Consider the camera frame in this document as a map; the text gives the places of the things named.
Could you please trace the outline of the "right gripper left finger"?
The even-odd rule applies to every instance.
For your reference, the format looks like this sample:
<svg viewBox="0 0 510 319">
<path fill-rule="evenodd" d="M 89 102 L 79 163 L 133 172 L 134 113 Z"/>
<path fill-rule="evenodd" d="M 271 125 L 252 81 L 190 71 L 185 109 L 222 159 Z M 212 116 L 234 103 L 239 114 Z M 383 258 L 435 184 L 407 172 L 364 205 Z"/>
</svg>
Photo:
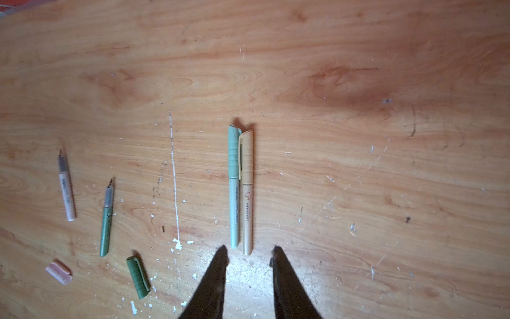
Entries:
<svg viewBox="0 0 510 319">
<path fill-rule="evenodd" d="M 188 305 L 179 318 L 223 318 L 228 250 L 218 248 Z"/>
</svg>

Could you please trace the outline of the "light green pen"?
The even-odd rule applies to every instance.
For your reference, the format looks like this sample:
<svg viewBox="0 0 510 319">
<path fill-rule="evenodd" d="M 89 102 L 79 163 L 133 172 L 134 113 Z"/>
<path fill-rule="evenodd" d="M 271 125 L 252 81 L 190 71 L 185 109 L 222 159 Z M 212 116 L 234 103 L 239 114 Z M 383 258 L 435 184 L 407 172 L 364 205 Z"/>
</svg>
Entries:
<svg viewBox="0 0 510 319">
<path fill-rule="evenodd" d="M 233 125 L 228 127 L 228 179 L 230 203 L 230 243 L 232 248 L 239 245 L 239 136 L 241 130 Z"/>
</svg>

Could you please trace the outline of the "tan pen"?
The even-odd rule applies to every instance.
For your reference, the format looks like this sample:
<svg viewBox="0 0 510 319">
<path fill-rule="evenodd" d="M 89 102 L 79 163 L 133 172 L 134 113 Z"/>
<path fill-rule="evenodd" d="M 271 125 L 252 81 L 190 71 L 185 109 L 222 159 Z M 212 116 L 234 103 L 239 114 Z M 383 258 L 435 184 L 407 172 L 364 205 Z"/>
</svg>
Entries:
<svg viewBox="0 0 510 319">
<path fill-rule="evenodd" d="M 243 213 L 243 251 L 246 256 L 252 253 L 253 227 L 253 187 L 251 184 L 242 185 L 242 213 Z"/>
</svg>

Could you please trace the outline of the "tan pen cap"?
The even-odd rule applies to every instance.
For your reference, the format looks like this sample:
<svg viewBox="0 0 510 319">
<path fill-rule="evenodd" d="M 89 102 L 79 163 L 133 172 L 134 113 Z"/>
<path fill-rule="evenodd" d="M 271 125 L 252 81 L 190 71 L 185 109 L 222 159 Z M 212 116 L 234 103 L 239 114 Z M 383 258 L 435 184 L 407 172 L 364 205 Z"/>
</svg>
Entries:
<svg viewBox="0 0 510 319">
<path fill-rule="evenodd" d="M 243 185 L 254 183 L 254 132 L 248 130 L 239 136 L 239 179 Z"/>
</svg>

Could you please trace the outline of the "pink pen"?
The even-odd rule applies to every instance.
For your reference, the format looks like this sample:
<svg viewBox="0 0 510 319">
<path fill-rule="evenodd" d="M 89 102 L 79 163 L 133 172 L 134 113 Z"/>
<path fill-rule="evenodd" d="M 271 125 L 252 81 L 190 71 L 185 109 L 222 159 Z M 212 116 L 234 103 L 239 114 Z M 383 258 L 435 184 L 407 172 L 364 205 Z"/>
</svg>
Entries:
<svg viewBox="0 0 510 319">
<path fill-rule="evenodd" d="M 66 218 L 68 221 L 74 221 L 77 218 L 75 211 L 74 198 L 72 186 L 70 183 L 69 168 L 67 166 L 67 160 L 65 154 L 60 150 L 58 155 L 58 167 L 59 167 L 59 181 L 61 184 L 62 198 L 65 205 Z"/>
</svg>

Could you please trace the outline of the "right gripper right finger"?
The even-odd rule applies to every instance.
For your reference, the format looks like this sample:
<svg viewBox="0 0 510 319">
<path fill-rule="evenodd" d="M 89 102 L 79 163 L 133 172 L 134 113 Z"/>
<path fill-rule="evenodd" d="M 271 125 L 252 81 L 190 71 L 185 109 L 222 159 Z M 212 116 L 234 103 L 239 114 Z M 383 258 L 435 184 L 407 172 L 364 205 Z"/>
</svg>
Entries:
<svg viewBox="0 0 510 319">
<path fill-rule="evenodd" d="M 276 318 L 322 318 L 281 247 L 274 247 L 270 266 Z"/>
</svg>

